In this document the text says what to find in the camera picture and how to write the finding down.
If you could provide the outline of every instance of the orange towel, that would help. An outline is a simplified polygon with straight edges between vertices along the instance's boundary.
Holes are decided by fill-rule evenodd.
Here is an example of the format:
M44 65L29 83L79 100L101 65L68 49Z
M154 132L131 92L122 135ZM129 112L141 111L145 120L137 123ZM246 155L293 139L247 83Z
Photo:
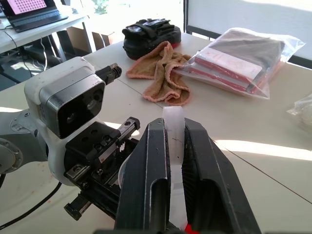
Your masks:
M191 58L173 51L168 41L162 42L152 52L139 58L127 71L129 78L153 79L143 97L152 102L165 101L172 106L182 106L190 101L190 89L181 80L181 75L172 72Z

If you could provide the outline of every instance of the cable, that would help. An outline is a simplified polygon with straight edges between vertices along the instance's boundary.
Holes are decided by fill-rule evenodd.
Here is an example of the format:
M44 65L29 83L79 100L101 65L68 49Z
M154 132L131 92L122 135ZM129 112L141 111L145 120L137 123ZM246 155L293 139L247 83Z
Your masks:
M5 29L4 29L4 33L14 42L14 44L15 44L15 46L16 46L16 48L18 49L18 51L19 51L19 53L21 54L21 52L20 52L20 49L19 49L19 47L18 47L18 45L16 45L16 43L15 43L15 41L14 41L14 39L10 36L10 34L8 34L6 31L5 31ZM26 65L26 63L25 63L25 60L24 60L24 57L23 57L23 55L22 55L22 57L21 57L22 59L23 59L23 63L24 63L24 65L25 65L25 67L28 69L28 71L29 71L29 74L30 74L30 77L33 77L33 75L31 74L31 71L30 71L30 69L27 67L27 65Z
M100 37L101 37L101 39L102 39L103 46L104 46L104 47L106 47L106 45L105 45L105 41L104 41L103 36L102 36L102 33L99 33L99 36L100 36Z
M0 226L0 230L5 229L9 226L11 226L12 224L15 224L18 221L21 221L23 218L27 217L28 215L30 215L32 212L34 212L36 209L38 209L43 203L45 203L47 200L49 200L60 188L60 186L62 185L61 182L58 183L58 185L56 186L56 188L45 198L43 199L41 202L39 202L36 206L34 206L33 208L31 208L29 211L27 211L26 213L22 214L20 217L17 217L13 220L11 220L10 222L7 222L6 224L3 224Z
M8 26L6 26L5 28L2 28L2 29L0 29L0 30L5 30L5 29L11 29L11 28L13 28L11 25L8 25Z
M47 66L48 66L48 59L47 59L47 54L45 53L45 47L44 47L44 45L42 43L42 38L40 39L40 44L43 47L43 55L44 55L44 58L45 58L45 66L44 66L44 69L43 69L43 71L45 72L45 70L47 70Z
M0 188L2 187L2 184L4 182L4 178L5 178L6 174L1 174L0 175Z
M37 60L34 60L34 59L33 59L33 66L38 68L38 69L41 69L41 68L44 69L44 66L41 63L39 63Z

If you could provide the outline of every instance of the sunlight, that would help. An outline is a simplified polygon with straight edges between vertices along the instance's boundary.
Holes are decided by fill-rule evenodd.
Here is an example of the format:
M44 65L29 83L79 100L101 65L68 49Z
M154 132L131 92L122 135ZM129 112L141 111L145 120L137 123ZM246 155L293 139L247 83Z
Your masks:
M216 142L228 151L247 152L259 155L287 157L293 159L312 161L312 152L304 149L296 149L285 146L262 144L242 140L216 140Z
M117 129L117 128L119 128L120 126L121 126L121 124L119 124L119 123L110 123L110 122L104 122L107 126L109 126L109 127L111 127L111 128L115 128L115 129ZM137 136L137 135L139 135L140 134L140 132L138 131L138 130L136 130L134 133L132 133L132 135L131 136Z
M0 112L19 112L19 111L22 111L22 110L0 106Z
M24 64L22 65L22 63L20 63L20 62L11 66L11 68L14 70L17 70L17 69L22 68L22 67L24 67Z

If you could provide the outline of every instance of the desk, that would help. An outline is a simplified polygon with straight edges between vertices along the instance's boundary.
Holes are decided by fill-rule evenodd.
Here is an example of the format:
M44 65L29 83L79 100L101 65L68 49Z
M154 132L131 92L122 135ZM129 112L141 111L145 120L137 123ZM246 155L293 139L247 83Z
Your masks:
M208 40L182 34L182 43L175 50L194 55L208 44ZM104 66L99 58L107 55L124 71L133 64L124 56L122 42L85 58L95 66ZM312 134L286 112L295 101L312 93L311 77L312 70L285 64L270 85L270 100L239 96L186 78L193 98L184 106L185 115L200 122L223 147L312 202L312 189L306 186L312 177ZM151 84L150 80L125 75L119 80L140 94Z
M66 61L65 56L60 47L59 39L57 37L56 32L63 30L65 28L69 28L77 23L83 23L83 27L89 41L90 52L94 52L96 49L92 37L92 32L87 30L88 27L85 25L87 16L84 13L73 14L71 7L69 6L62 6L59 7L58 9L63 14L67 15L68 18L65 20L61 20L59 22L47 24L45 26L27 30L21 33L15 32L14 29L6 29L6 32L10 34L10 36L14 39L17 46L25 45L27 43L30 43L32 41L38 40L42 37L46 37L52 34L56 45L59 47L58 49L61 59L63 61ZM0 54L15 48L15 44L12 42L12 40L4 32L1 31L0 31L0 41L1 41Z

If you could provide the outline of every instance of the plastic bag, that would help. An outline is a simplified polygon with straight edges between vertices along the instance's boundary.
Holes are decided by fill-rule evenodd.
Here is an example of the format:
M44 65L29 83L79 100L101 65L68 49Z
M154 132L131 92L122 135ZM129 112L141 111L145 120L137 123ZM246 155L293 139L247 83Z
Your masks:
M269 82L304 43L292 36L232 28L175 72L246 96L269 99Z
M298 117L303 123L312 127L312 94L296 101L294 103L294 108L287 112Z

